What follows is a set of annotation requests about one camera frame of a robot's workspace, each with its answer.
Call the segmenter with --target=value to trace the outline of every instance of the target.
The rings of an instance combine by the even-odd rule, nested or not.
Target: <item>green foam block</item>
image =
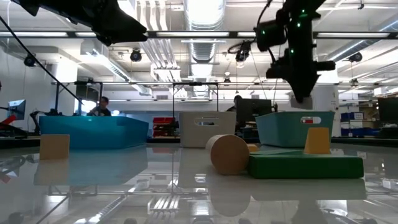
[[[293,149],[270,149],[257,152],[251,152],[250,155],[302,155],[303,150]]]
[[[248,173],[256,179],[361,178],[363,160],[337,155],[250,155]]]

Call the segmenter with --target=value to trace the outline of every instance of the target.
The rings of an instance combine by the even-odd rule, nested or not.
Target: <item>wooden cylinder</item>
[[[209,139],[211,163],[219,174],[238,175],[249,162],[249,148],[243,139],[235,135],[217,135]]]

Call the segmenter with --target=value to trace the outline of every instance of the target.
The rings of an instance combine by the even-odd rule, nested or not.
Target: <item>yellow block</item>
[[[259,148],[255,144],[248,144],[249,152],[257,152]]]
[[[308,129],[304,153],[330,154],[329,129],[328,128]]]
[[[43,134],[40,138],[40,160],[68,159],[69,135]]]

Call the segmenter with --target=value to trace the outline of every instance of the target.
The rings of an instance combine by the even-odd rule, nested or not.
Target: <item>teal plastic bin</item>
[[[122,149],[146,144],[149,124],[127,117],[41,116],[41,134],[68,134],[71,149]]]
[[[309,128],[333,128],[334,112],[279,112],[256,117],[261,144],[305,147]]]

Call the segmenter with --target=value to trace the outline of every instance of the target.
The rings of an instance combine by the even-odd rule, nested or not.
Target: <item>black monitor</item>
[[[379,98],[380,121],[386,123],[398,122],[398,98]]]
[[[256,121],[256,116],[272,113],[272,100],[238,99],[236,119],[238,122]]]
[[[26,107],[26,100],[16,100],[8,102],[7,117],[15,115],[17,117],[16,121],[24,120],[25,107]]]

